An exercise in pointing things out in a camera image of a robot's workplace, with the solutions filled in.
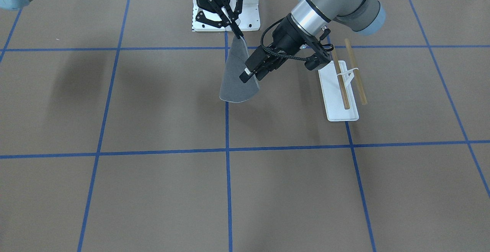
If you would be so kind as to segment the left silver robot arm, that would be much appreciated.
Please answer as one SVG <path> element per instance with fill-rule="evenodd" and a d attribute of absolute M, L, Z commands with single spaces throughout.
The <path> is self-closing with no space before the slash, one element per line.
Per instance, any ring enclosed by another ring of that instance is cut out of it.
<path fill-rule="evenodd" d="M 303 61 L 308 70 L 320 69 L 331 61 L 333 46 L 321 43 L 330 33 L 330 22 L 367 36 L 377 32 L 385 18 L 378 0 L 299 0 L 291 13 L 271 26 L 272 43 L 260 44 L 239 78 L 243 83 L 261 80 L 288 59 Z"/>

